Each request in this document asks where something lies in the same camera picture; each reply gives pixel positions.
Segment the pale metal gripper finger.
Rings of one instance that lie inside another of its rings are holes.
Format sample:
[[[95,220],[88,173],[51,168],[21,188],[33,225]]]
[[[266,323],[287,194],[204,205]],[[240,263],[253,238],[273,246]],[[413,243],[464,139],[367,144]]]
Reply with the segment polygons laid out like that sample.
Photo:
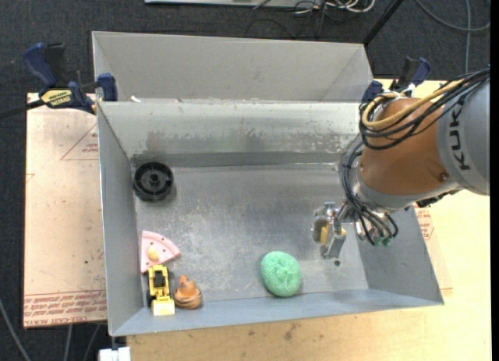
[[[320,255],[324,259],[338,259],[345,240],[345,235],[334,235],[329,242],[321,246]]]
[[[326,243],[327,236],[335,216],[335,202],[324,202],[314,211],[313,240]]]

